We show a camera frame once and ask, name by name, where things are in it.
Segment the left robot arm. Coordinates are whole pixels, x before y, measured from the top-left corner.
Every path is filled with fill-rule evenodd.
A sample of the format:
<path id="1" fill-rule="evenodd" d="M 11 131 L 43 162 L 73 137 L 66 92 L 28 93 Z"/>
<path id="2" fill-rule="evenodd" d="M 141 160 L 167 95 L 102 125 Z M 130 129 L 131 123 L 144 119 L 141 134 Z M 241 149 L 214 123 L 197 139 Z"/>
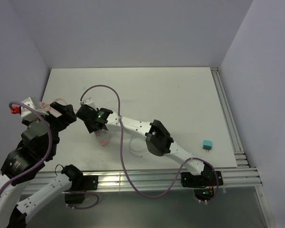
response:
<path id="1" fill-rule="evenodd" d="M 12 114 L 20 114 L 27 129 L 16 149 L 10 152 L 0 175 L 0 228 L 24 228 L 31 218 L 53 198 L 65 191 L 83 186 L 83 173 L 74 165 L 66 165 L 44 188 L 20 201 L 24 189 L 56 155 L 59 132 L 76 121 L 73 106 L 52 102 L 60 113 L 55 117 L 35 102 L 11 102 Z"/>

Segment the blue charger plug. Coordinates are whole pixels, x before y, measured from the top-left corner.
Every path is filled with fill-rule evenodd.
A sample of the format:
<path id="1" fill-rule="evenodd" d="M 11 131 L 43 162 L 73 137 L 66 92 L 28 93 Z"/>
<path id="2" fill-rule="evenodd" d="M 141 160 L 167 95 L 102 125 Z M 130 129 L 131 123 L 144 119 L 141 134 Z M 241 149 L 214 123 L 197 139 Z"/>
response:
<path id="1" fill-rule="evenodd" d="M 204 140 L 204 141 L 203 141 L 202 148 L 203 148 L 204 150 L 210 151 L 210 150 L 212 149 L 212 141 L 210 141 L 210 140 Z"/>

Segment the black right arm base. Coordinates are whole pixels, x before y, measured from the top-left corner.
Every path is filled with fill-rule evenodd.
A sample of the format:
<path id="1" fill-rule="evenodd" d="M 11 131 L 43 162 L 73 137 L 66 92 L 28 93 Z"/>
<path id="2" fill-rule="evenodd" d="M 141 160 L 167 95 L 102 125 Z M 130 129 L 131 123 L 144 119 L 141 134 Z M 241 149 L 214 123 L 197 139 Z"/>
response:
<path id="1" fill-rule="evenodd" d="M 192 175 L 190 172 L 181 172 L 181 185 L 187 188 L 205 188 L 210 185 L 216 186 L 216 176 L 214 172 L 210 177 L 203 175 Z"/>

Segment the pink power strip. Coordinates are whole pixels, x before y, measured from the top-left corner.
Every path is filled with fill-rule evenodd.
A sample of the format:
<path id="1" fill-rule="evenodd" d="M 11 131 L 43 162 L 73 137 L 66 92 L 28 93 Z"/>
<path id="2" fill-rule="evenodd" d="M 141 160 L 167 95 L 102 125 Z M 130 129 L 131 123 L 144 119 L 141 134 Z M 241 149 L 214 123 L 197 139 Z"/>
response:
<path id="1" fill-rule="evenodd" d="M 101 142 L 100 142 L 100 145 L 101 146 L 106 146 L 106 145 L 108 145 L 110 143 L 110 140 L 109 139 L 104 139 L 104 140 L 102 140 Z"/>

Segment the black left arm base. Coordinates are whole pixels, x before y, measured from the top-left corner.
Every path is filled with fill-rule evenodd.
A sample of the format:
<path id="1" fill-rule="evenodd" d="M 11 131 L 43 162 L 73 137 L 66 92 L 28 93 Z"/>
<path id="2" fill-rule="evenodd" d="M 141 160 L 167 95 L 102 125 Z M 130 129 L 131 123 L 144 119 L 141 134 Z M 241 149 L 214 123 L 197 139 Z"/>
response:
<path id="1" fill-rule="evenodd" d="M 76 183 L 76 185 L 72 185 L 71 191 L 94 191 L 97 190 L 98 186 L 98 176 L 97 175 L 84 175 L 82 179 Z M 65 194 L 65 203 L 77 206 L 82 204 L 84 200 L 87 198 L 83 193 L 66 193 Z"/>

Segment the aluminium table rail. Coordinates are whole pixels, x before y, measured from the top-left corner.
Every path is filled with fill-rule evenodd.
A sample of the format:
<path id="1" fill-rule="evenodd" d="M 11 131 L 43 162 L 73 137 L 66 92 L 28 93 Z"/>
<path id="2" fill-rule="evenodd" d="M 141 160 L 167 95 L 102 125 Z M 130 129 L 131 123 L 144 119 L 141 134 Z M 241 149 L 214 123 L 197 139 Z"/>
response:
<path id="1" fill-rule="evenodd" d="M 227 188 L 255 188 L 256 200 L 259 203 L 261 214 L 264 217 L 265 227 L 275 228 L 276 223 L 265 196 L 259 172 L 257 168 L 253 168 L 248 164 L 246 154 L 242 147 L 238 130 L 228 104 L 226 93 L 222 85 L 219 70 L 216 67 L 212 67 L 210 70 L 237 162 L 237 166 L 235 168 L 216 169 L 220 174 L 220 180 L 223 182 L 220 186 L 220 193 L 226 193 Z M 151 191 L 164 190 L 169 187 L 169 181 L 173 180 L 176 172 L 176 169 L 131 170 L 128 174 L 140 190 Z M 133 191 L 133 188 L 128 183 L 123 171 L 85 171 L 84 176 L 98 178 L 98 184 L 96 185 L 98 187 L 98 192 Z"/>

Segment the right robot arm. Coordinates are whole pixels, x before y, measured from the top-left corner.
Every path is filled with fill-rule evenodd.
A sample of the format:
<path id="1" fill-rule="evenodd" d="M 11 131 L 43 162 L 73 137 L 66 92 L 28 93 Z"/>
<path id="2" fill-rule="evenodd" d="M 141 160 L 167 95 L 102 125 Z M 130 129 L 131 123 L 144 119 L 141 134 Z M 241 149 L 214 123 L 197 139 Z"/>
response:
<path id="1" fill-rule="evenodd" d="M 149 153 L 182 165 L 191 174 L 196 174 L 196 180 L 201 185 L 207 185 L 215 176 L 212 165 L 181 148 L 159 120 L 138 121 L 106 108 L 95 109 L 86 104 L 81 105 L 76 115 L 89 132 L 121 131 L 144 140 Z"/>

